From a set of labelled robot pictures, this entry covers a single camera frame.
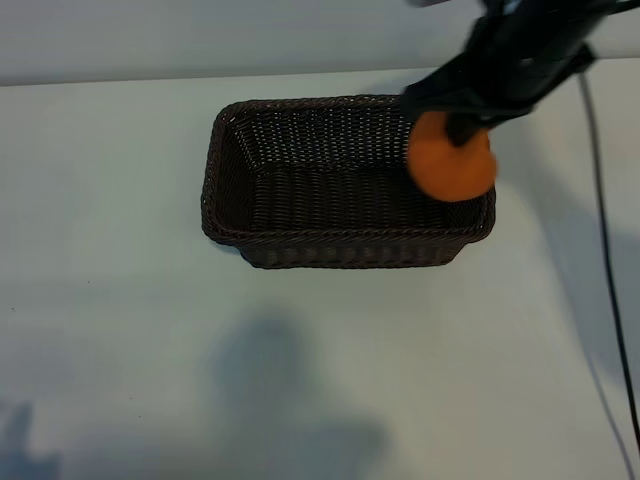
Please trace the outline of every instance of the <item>wicker basket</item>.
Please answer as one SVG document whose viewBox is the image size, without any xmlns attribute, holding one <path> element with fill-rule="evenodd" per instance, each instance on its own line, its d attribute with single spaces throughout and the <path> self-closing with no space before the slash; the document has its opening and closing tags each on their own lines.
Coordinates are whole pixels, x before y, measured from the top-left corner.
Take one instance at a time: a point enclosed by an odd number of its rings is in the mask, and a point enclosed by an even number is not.
<svg viewBox="0 0 640 480">
<path fill-rule="evenodd" d="M 405 167 L 395 96 L 249 101 L 213 127 L 202 229 L 255 267 L 443 265 L 495 221 L 495 192 L 431 199 Z"/>
</svg>

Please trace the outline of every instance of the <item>white surface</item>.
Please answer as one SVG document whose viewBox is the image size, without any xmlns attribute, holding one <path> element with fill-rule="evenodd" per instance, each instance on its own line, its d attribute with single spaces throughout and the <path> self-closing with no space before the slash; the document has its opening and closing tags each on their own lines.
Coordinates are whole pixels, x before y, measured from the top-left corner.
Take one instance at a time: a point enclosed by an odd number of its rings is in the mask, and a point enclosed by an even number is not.
<svg viewBox="0 0 640 480">
<path fill-rule="evenodd" d="M 0 0 L 0 85 L 439 65 L 480 0 Z M 608 19 L 602 56 L 640 55 L 640 12 Z"/>
<path fill-rule="evenodd" d="M 628 478 L 575 82 L 496 132 L 497 225 L 447 267 L 260 271 L 202 234 L 222 107 L 423 73 L 0 90 L 0 398 L 31 451 L 65 480 Z"/>
</svg>

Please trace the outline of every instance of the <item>rectangular basket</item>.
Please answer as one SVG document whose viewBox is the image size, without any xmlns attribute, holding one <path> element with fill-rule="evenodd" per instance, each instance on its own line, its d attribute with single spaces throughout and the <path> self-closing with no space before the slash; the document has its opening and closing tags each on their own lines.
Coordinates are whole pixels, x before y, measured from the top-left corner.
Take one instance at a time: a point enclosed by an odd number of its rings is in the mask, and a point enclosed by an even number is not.
<svg viewBox="0 0 640 480">
<path fill-rule="evenodd" d="M 256 100 L 215 121 L 202 229 L 255 267 L 444 265 L 495 222 L 495 191 L 459 203 L 407 173 L 395 96 Z"/>
</svg>

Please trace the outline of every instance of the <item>basket rim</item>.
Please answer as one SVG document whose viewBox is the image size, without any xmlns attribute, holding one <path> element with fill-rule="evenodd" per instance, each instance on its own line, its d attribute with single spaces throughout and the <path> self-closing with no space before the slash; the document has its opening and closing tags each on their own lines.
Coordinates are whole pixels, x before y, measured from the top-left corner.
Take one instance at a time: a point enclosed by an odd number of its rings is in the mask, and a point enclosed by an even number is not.
<svg viewBox="0 0 640 480">
<path fill-rule="evenodd" d="M 473 243 L 484 239 L 495 223 L 495 187 L 479 197 L 482 209 L 478 221 L 466 227 L 454 228 L 366 228 L 366 229 L 304 229 L 304 230 L 262 230 L 249 231 L 230 228 L 217 215 L 217 183 L 219 181 L 219 162 L 222 145 L 218 141 L 224 129 L 232 124 L 230 119 L 238 113 L 255 110 L 297 110 L 320 109 L 347 106 L 395 106 L 398 95 L 347 95 L 340 97 L 318 97 L 301 99 L 247 100 L 225 107 L 217 116 L 207 156 L 207 165 L 202 195 L 202 229 L 212 240 L 224 245 L 251 247 L 267 244 L 373 243 L 409 242 L 431 243 L 459 240 L 461 243 Z"/>
</svg>

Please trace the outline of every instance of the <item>black cable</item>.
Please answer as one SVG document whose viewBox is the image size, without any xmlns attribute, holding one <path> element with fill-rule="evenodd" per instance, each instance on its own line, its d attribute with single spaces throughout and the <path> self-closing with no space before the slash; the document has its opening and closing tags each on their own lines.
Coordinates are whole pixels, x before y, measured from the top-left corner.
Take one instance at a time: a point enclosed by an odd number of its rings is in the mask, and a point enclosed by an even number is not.
<svg viewBox="0 0 640 480">
<path fill-rule="evenodd" d="M 611 311 L 613 313 L 613 321 L 616 327 L 616 338 L 618 340 L 618 352 L 620 353 L 620 363 L 622 364 L 622 372 L 624 374 L 624 383 L 627 388 L 627 399 L 629 400 L 629 412 L 631 414 L 631 423 L 633 424 L 633 433 L 636 437 L 636 445 L 638 447 L 638 455 L 640 456 L 640 426 L 638 425 L 638 412 L 636 410 L 636 400 L 633 391 L 633 381 L 631 379 L 631 370 L 627 359 L 627 348 L 624 342 L 624 330 L 622 328 L 622 319 L 620 316 L 620 305 L 618 303 L 618 295 L 616 293 L 615 280 L 613 276 L 613 267 L 611 264 L 611 241 L 609 236 L 609 221 L 607 219 L 606 199 L 604 195 L 604 181 L 602 177 L 602 151 L 600 148 L 600 135 L 598 131 L 598 120 L 596 117 L 593 97 L 589 88 L 589 81 L 585 74 L 579 75 L 580 89 L 587 113 L 587 122 L 589 124 L 589 134 L 591 137 L 591 153 L 593 155 L 593 170 L 595 176 L 596 200 L 598 206 L 598 215 L 600 217 L 600 237 L 602 240 L 602 256 L 604 259 L 604 267 L 607 277 L 607 290 L 609 291 L 609 300 L 611 302 Z"/>
<path fill-rule="evenodd" d="M 611 15 L 616 13 L 628 12 L 634 8 L 640 7 L 640 0 L 626 0 L 625 2 L 618 2 L 616 8 L 611 12 Z"/>
</svg>

